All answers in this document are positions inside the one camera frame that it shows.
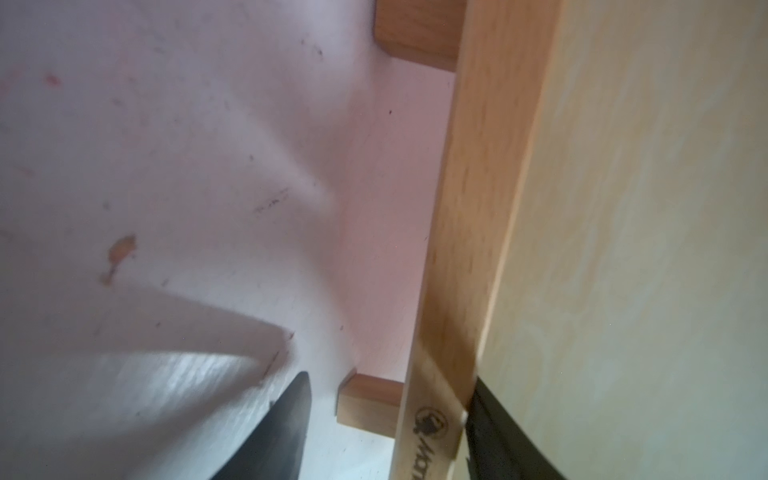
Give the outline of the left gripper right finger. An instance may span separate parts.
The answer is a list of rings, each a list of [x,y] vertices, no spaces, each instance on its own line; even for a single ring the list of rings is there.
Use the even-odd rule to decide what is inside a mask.
[[[478,378],[465,425],[472,480],[564,480]]]

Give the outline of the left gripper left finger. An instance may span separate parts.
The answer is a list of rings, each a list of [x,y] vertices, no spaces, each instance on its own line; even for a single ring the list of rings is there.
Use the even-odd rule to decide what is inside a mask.
[[[297,480],[311,405],[309,374],[302,371],[213,479]]]

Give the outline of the plywood board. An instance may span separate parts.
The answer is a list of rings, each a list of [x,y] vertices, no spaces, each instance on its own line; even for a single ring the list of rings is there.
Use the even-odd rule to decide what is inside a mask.
[[[480,376],[568,479],[767,475],[767,5],[570,1]]]

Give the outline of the wooden easel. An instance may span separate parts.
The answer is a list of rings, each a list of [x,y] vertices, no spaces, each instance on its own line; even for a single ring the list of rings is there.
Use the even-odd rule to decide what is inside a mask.
[[[562,9],[467,6],[407,375],[356,375],[339,392],[343,424],[393,435],[393,479],[452,475]]]

